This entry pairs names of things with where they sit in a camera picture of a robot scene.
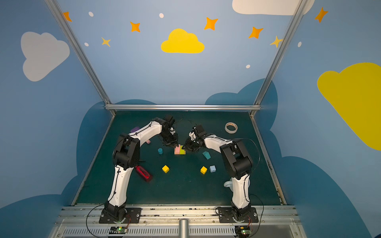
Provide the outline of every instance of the white tape roll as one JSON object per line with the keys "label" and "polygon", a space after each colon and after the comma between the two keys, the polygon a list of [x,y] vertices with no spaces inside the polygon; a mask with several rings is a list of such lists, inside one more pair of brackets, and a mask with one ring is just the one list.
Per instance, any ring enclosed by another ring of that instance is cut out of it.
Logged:
{"label": "white tape roll", "polygon": [[[234,131],[231,131],[231,130],[229,130],[229,129],[227,128],[227,126],[234,126],[235,130],[234,130]],[[228,123],[226,123],[226,125],[225,125],[225,131],[226,131],[227,133],[234,134],[234,133],[237,132],[237,130],[238,130],[238,126],[237,126],[237,124],[232,123],[232,122],[228,122]]]}

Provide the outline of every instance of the yellow star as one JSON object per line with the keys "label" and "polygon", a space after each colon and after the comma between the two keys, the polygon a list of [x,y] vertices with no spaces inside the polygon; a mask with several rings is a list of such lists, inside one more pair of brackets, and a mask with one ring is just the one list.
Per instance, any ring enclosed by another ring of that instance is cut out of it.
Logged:
{"label": "yellow star", "polygon": [[64,16],[65,16],[66,20],[72,22],[71,19],[70,19],[70,17],[69,17],[69,12],[65,12],[65,13],[64,13]]}
{"label": "yellow star", "polygon": [[323,17],[328,13],[328,11],[324,11],[323,8],[320,10],[319,15],[316,16],[315,20],[319,20],[319,23],[322,22]]}
{"label": "yellow star", "polygon": [[255,37],[255,38],[258,39],[259,34],[260,34],[260,32],[261,32],[262,30],[263,30],[263,28],[262,28],[262,29],[257,29],[257,28],[255,28],[255,27],[253,27],[253,32],[251,33],[251,35],[249,36],[249,38]]}
{"label": "yellow star", "polygon": [[215,26],[217,20],[218,19],[211,20],[211,19],[207,18],[207,25],[205,26],[204,30],[206,30],[206,29],[214,30],[214,26]]}
{"label": "yellow star", "polygon": [[131,32],[133,32],[133,31],[140,32],[140,30],[139,30],[140,23],[136,23],[136,24],[134,24],[132,22],[130,22],[130,23],[131,23],[131,26],[132,26]]}
{"label": "yellow star", "polygon": [[110,47],[110,45],[109,45],[110,40],[105,40],[105,39],[103,39],[103,37],[102,37],[102,40],[103,40],[102,45],[108,45]]}
{"label": "yellow star", "polygon": [[281,42],[283,39],[278,39],[278,36],[276,36],[275,38],[276,38],[275,41],[271,43],[270,45],[276,45],[278,48],[279,42]]}

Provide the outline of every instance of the yellow cloud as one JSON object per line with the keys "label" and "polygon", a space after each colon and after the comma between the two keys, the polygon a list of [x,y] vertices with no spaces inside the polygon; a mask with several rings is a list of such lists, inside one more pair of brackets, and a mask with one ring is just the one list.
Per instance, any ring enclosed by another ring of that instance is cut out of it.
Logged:
{"label": "yellow cloud", "polygon": [[381,67],[359,63],[341,73],[328,71],[317,86],[356,135],[381,150]]}
{"label": "yellow cloud", "polygon": [[173,30],[168,40],[162,43],[162,51],[167,53],[200,53],[205,46],[199,42],[197,36],[183,29]]}

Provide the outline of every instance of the dark green table surface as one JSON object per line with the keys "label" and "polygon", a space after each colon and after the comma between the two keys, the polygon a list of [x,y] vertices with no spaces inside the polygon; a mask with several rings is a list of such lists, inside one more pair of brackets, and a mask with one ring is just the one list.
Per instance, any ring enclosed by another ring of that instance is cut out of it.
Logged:
{"label": "dark green table surface", "polygon": [[[136,126],[143,127],[153,118],[163,118],[166,114],[175,117],[176,132],[179,134],[179,144],[184,144],[193,124],[202,124],[207,133],[216,134],[225,139],[250,138],[258,146],[249,114],[246,112],[161,112],[161,111],[119,111],[103,142],[94,165],[85,181],[77,199],[81,203],[104,203],[111,191],[114,179],[112,152],[120,133],[130,133]],[[224,126],[227,122],[238,125],[235,134],[229,134]],[[258,162],[258,152],[250,140],[243,140],[253,161]],[[158,148],[163,148],[159,155]],[[211,158],[207,160],[202,152],[208,151]],[[250,174],[249,193],[261,198],[264,205],[280,205],[280,200],[272,182],[266,161],[260,150],[258,167]],[[185,155],[174,155],[174,149],[162,145],[158,136],[151,139],[151,144],[141,147],[140,163],[153,175],[150,182],[145,182],[132,171],[127,189],[127,204],[210,204],[230,205],[232,192],[223,186],[230,179],[227,174],[221,154],[211,149],[200,149],[198,153],[186,152]],[[167,165],[168,173],[162,171]],[[216,172],[211,173],[209,166],[215,165]],[[204,175],[200,172],[202,166],[208,168]],[[260,205],[258,199],[250,197],[252,205]]]}

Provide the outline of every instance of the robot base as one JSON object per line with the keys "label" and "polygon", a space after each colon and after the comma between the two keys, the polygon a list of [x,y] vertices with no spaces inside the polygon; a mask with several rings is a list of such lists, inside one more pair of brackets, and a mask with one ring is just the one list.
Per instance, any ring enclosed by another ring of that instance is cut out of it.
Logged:
{"label": "robot base", "polygon": [[128,224],[128,223],[139,223],[141,208],[125,208],[126,217],[122,221],[117,221],[115,218],[110,216],[107,212],[102,212],[101,218],[99,219],[100,224]]}
{"label": "robot base", "polygon": [[[218,211],[218,218],[220,223],[236,223],[237,222],[233,219],[231,207],[227,207],[227,208],[217,207],[216,211]],[[249,210],[249,213],[246,215],[245,219],[241,222],[248,223],[249,217],[251,218],[252,223],[259,222],[257,210],[253,207],[251,207],[251,209]]]}

